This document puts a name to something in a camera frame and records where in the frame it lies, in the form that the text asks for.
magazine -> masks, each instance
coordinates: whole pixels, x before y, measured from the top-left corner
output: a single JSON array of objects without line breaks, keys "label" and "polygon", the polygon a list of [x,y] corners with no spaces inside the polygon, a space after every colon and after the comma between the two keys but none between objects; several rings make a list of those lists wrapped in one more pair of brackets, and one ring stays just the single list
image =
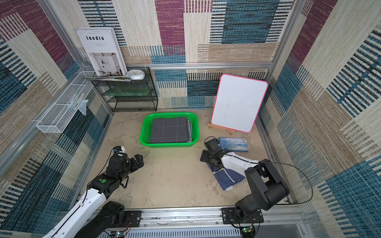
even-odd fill
[{"label": "magazine", "polygon": [[112,27],[80,27],[77,34],[99,77],[121,76],[127,68]]}]

whiteboard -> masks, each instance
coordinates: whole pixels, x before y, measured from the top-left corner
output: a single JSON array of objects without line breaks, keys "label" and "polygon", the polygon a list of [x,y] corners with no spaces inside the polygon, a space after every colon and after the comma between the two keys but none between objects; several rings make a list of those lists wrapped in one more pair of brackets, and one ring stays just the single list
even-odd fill
[{"label": "whiteboard", "polygon": [[249,133],[253,129],[268,85],[266,81],[223,74],[211,123]]}]

beige floor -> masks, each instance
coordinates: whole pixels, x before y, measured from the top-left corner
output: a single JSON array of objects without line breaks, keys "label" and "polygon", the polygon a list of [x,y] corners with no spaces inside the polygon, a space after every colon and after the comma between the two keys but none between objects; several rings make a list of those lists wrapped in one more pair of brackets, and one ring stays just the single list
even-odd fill
[{"label": "beige floor", "polygon": [[150,112],[115,113],[89,176],[92,180],[103,167],[110,150],[116,145],[126,148],[130,156],[141,154],[144,167],[130,174],[126,189],[119,187],[108,199],[126,208],[163,208],[234,205],[250,193],[244,180],[230,191],[223,191],[206,163],[200,162],[203,142],[207,136],[245,137],[249,152],[241,156],[262,160],[267,158],[261,138],[254,126],[251,133],[209,129],[212,110],[192,111],[199,117],[200,139],[192,147],[150,148],[139,141],[142,122]]}]

blue box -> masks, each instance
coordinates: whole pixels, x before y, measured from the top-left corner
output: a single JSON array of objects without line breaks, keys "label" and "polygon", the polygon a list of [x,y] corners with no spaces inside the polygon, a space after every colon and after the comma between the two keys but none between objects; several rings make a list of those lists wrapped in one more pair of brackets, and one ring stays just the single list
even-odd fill
[{"label": "blue box", "polygon": [[245,138],[220,137],[218,139],[222,149],[234,152],[249,152],[247,140]]}]

white wire basket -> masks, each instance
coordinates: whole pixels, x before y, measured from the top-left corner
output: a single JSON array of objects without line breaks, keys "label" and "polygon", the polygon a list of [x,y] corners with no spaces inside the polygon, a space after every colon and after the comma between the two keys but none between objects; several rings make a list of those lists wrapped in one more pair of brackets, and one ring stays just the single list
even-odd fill
[{"label": "white wire basket", "polygon": [[78,74],[37,123],[37,128],[43,133],[62,133],[77,112],[76,105],[79,97],[84,93],[83,99],[85,99],[93,88],[93,84],[86,80],[85,76],[92,77],[94,74],[95,71],[83,71]]}]

